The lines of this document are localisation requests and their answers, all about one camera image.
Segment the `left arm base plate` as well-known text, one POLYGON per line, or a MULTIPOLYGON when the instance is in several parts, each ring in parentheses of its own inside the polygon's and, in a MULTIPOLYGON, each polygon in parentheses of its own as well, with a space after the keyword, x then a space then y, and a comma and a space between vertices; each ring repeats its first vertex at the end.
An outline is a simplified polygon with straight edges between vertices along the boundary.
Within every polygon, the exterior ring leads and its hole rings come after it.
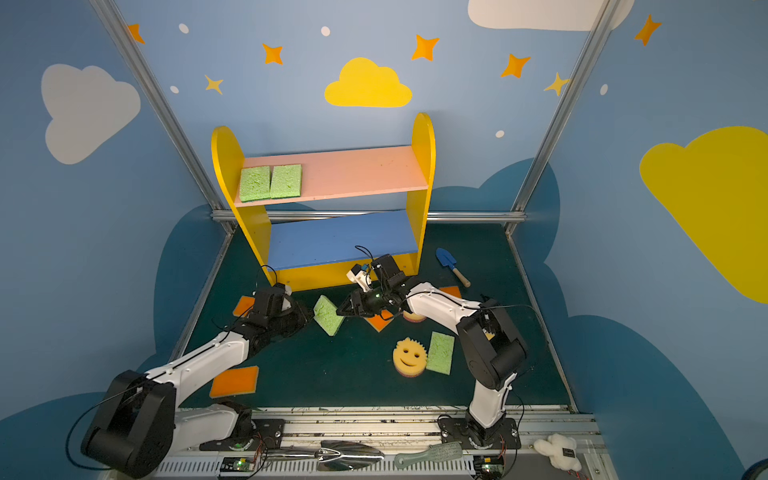
POLYGON ((235 427, 233 433, 222 440, 212 440, 199 446, 200 451, 254 452, 259 447, 279 449, 285 428, 283 419, 252 418, 249 423, 235 427))

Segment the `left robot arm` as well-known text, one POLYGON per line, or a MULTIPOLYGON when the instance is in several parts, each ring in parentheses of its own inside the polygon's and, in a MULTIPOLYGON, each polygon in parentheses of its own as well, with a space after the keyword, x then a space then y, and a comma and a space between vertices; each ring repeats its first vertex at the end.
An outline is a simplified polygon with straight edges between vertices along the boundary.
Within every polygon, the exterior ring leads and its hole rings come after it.
POLYGON ((133 479, 152 473, 170 453, 206 443, 246 445, 254 437, 252 411, 222 401, 182 410, 202 386, 254 357, 270 343, 305 327, 310 310, 287 286, 256 292, 253 306, 213 339, 163 366, 116 376, 104 398, 86 410, 91 422, 80 452, 93 470, 116 470, 133 479))

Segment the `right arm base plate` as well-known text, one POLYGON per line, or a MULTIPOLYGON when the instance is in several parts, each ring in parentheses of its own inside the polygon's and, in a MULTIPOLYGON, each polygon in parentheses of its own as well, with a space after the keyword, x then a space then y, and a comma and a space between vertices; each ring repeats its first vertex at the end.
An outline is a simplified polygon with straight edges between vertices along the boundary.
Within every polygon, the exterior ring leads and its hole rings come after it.
POLYGON ((517 422, 502 417, 489 428, 469 418, 440 415, 438 425, 443 443, 459 442, 464 450, 517 450, 521 447, 517 422))

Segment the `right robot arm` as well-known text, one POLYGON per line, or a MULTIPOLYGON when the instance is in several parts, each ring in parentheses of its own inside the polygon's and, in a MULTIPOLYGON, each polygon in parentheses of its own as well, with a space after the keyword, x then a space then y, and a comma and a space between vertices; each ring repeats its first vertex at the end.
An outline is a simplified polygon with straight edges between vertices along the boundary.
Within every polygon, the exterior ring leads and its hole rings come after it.
POLYGON ((477 446, 491 445, 502 431, 512 383, 529 353, 507 308, 493 299, 460 299, 408 276, 389 254, 368 268, 353 265, 347 278, 357 288, 337 308, 338 315, 372 317, 396 310, 431 319, 458 336, 475 379, 465 415, 467 436, 477 446))

